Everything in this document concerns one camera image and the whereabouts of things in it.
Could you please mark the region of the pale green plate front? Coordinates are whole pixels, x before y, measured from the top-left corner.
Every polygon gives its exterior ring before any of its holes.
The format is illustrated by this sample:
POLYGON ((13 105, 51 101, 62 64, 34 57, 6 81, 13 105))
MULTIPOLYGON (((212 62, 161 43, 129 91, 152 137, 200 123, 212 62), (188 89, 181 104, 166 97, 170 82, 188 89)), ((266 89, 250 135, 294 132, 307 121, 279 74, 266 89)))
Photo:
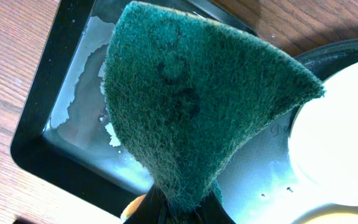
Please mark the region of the pale green plate front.
POLYGON ((323 82, 297 112, 288 140, 299 182, 331 203, 358 206, 358 62, 323 82))

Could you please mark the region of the green scouring pad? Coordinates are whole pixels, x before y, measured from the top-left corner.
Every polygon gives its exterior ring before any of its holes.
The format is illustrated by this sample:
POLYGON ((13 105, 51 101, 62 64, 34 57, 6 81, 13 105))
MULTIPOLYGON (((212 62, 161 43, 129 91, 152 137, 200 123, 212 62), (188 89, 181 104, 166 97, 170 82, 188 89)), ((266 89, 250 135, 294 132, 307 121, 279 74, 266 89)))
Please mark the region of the green scouring pad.
POLYGON ((170 223, 191 223, 233 154, 324 95, 319 78, 258 37, 145 2, 123 10, 104 91, 120 143, 151 174, 170 223))

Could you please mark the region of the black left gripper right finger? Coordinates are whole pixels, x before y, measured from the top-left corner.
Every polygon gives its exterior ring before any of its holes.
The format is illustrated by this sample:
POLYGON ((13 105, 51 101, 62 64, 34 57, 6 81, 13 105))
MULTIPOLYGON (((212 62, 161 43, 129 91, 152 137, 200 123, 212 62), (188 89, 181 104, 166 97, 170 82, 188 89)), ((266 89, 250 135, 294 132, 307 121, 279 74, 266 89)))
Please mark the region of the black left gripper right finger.
POLYGON ((213 192, 195 209, 194 219, 198 224, 235 224, 213 192))

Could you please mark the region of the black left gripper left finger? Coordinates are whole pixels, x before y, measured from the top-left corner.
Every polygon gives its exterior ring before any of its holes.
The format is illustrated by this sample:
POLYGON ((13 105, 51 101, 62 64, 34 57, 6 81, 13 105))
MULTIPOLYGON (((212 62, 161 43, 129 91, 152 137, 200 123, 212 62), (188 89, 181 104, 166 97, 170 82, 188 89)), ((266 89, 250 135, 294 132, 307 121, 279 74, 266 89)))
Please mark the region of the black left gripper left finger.
POLYGON ((167 208, 163 192, 153 185, 136 211, 124 224, 166 224, 167 208))

